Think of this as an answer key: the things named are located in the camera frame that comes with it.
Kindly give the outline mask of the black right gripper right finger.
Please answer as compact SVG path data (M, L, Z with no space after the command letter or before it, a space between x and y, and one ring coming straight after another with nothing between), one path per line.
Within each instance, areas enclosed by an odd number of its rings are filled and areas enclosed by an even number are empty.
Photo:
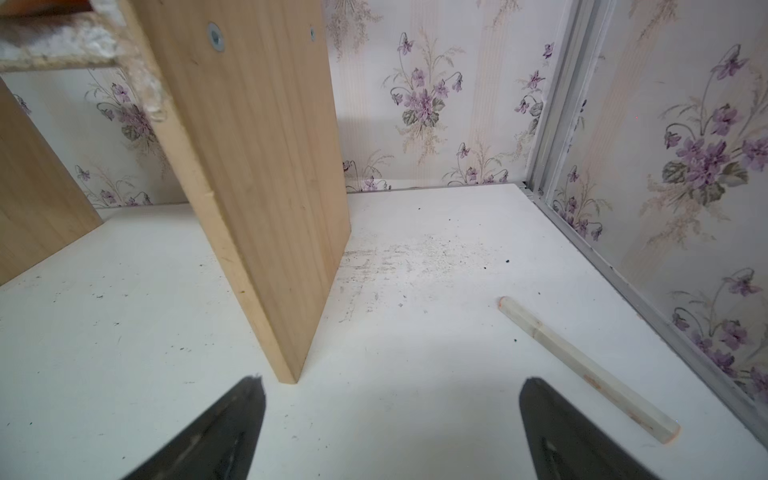
M519 407L539 479L656 477L543 379L526 379Z

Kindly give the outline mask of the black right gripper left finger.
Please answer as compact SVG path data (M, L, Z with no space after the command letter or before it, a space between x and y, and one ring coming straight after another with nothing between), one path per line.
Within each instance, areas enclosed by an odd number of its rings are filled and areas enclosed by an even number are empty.
M128 479L245 479L266 411L262 379L246 376Z

